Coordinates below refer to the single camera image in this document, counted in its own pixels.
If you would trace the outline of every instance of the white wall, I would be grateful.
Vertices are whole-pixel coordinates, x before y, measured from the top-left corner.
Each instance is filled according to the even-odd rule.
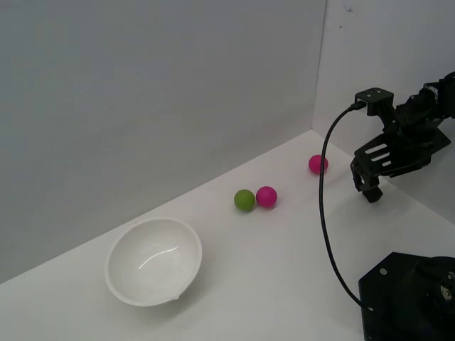
[[[455,1],[329,0],[313,128],[325,135],[356,92],[382,87],[395,104],[425,82],[455,70]],[[341,120],[333,142],[348,153],[381,133],[377,117],[351,113]],[[455,121],[441,130],[455,144]],[[393,179],[404,191],[455,223],[453,144],[417,172]]]
[[[0,0],[0,282],[308,130],[324,10]]]

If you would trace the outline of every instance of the bowl rim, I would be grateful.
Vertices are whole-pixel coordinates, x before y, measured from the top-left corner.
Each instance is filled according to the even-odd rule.
[[[195,268],[193,270],[193,273],[189,276],[188,280],[182,285],[180,291],[178,293],[176,293],[174,296],[161,297],[161,298],[157,298],[156,300],[153,300],[153,301],[150,301],[150,302],[146,302],[146,303],[145,302],[134,301],[134,300],[132,300],[130,298],[127,298],[127,297],[123,296],[114,287],[114,285],[111,282],[110,275],[109,275],[109,265],[110,265],[110,261],[111,261],[111,257],[112,257],[112,252],[115,250],[115,248],[120,243],[120,241],[128,233],[130,233],[133,229],[135,229],[136,227],[138,227],[138,226],[140,226],[140,225],[142,225],[142,224],[144,224],[146,222],[153,222],[153,221],[157,221],[157,220],[170,220],[172,222],[177,222],[181,226],[185,227],[191,233],[191,235],[193,236],[194,240],[196,241],[196,246],[197,246],[197,249],[198,249],[197,250],[198,251],[198,259],[196,261],[196,266],[195,266]],[[188,223],[186,223],[186,222],[184,222],[182,220],[176,219],[176,218],[172,218],[172,217],[144,218],[142,220],[135,220],[134,221],[134,225],[131,226],[130,228],[128,228],[126,231],[124,231],[120,235],[120,237],[117,238],[115,243],[111,246],[110,251],[109,251],[109,253],[107,255],[106,263],[105,263],[105,280],[106,280],[107,287],[109,288],[111,293],[115,297],[117,297],[120,301],[125,302],[125,303],[130,304],[130,305],[135,305],[136,307],[151,307],[153,305],[158,305],[158,304],[162,304],[162,303],[169,302],[169,301],[172,301],[172,300],[176,300],[187,289],[187,287],[189,287],[191,282],[193,282],[194,278],[196,277],[196,274],[199,272],[199,268],[200,268],[200,263],[201,262],[202,262],[202,244],[200,242],[198,234],[196,233],[196,231]]]

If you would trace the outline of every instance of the black cable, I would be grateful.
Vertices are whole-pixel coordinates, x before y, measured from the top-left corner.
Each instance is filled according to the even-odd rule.
[[[455,71],[450,72],[446,77],[444,77],[444,80],[449,80],[454,77],[455,77]]]
[[[330,128],[327,131],[326,138],[324,139],[324,143],[322,146],[322,152],[321,152],[321,170],[319,172],[319,214],[321,215],[322,233],[324,235],[324,241],[326,243],[328,258],[330,259],[330,263],[332,265],[333,271],[335,272],[336,277],[340,281],[341,286],[344,288],[346,293],[353,299],[354,302],[357,303],[357,305],[359,307],[362,308],[363,311],[365,311],[367,314],[370,314],[377,320],[381,321],[384,326],[387,326],[389,329],[394,330],[403,341],[408,341],[409,340],[408,337],[405,337],[400,330],[397,330],[396,328],[391,326],[389,323],[386,323],[378,314],[373,312],[373,309],[369,308],[366,304],[364,304],[364,302],[359,300],[357,298],[357,296],[355,296],[353,294],[353,292],[349,289],[348,285],[346,284],[342,275],[340,274],[340,271],[338,270],[335,259],[333,258],[332,247],[331,247],[330,240],[328,238],[328,233],[327,233],[326,216],[324,214],[324,203],[323,203],[323,187],[324,187],[324,161],[326,159],[328,140],[330,139],[330,136],[331,136],[333,130],[335,129],[335,126],[347,113],[352,112],[354,110],[360,110],[366,106],[367,106],[367,104],[362,101],[352,104],[349,108],[347,108],[344,112],[342,112],[335,119],[335,121],[333,121],[332,125],[330,126]]]

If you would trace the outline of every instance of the black device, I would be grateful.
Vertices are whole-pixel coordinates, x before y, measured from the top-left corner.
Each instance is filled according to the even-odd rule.
[[[328,257],[342,287],[362,308],[365,340],[453,341],[455,258],[393,252],[359,280],[360,299],[346,285],[333,258],[323,208],[323,162],[337,123],[363,108],[368,116],[379,116],[384,129],[354,153],[350,168],[357,190],[376,202],[382,196],[379,176],[395,177],[425,167],[434,153],[450,144],[438,125],[455,118],[455,72],[425,84],[396,109],[391,92],[375,87],[357,93],[355,102],[327,132],[319,173],[319,212]]]
[[[355,151],[350,165],[355,187],[369,202],[382,196],[379,176],[393,178],[425,167],[450,144],[438,125],[455,118],[455,72],[425,84],[396,109],[393,93],[376,87],[357,93],[355,101],[366,103],[367,115],[384,124],[381,135]]]

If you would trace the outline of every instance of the magenta ball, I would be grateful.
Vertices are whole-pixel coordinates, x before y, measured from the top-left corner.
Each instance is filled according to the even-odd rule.
[[[259,205],[265,208],[271,208],[275,205],[278,199],[276,190],[269,186],[261,187],[256,193],[256,201]]]
[[[320,155],[313,155],[308,161],[308,167],[310,171],[315,174],[319,174],[321,172],[321,156]],[[328,160],[327,158],[324,159],[324,172],[327,171],[328,168]]]

